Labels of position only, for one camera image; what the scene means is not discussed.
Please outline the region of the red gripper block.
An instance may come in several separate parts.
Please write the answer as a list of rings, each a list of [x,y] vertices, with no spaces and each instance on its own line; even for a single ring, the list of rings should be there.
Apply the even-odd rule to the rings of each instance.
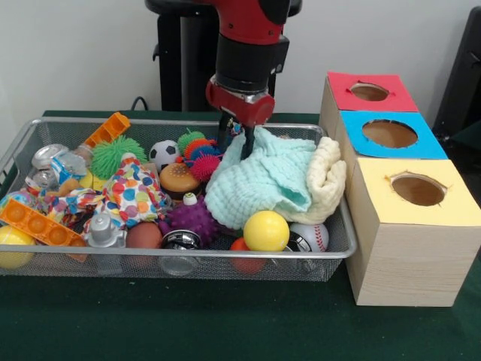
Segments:
[[[255,126],[265,124],[274,111],[275,100],[269,93],[272,77],[270,74],[259,83],[234,82],[234,85],[247,86],[248,90],[225,87],[216,79],[216,75],[209,79],[205,90],[207,101],[221,111],[217,132],[219,151],[225,151],[228,146],[228,125],[234,119],[244,126],[245,143],[241,159],[250,156],[255,142]]]

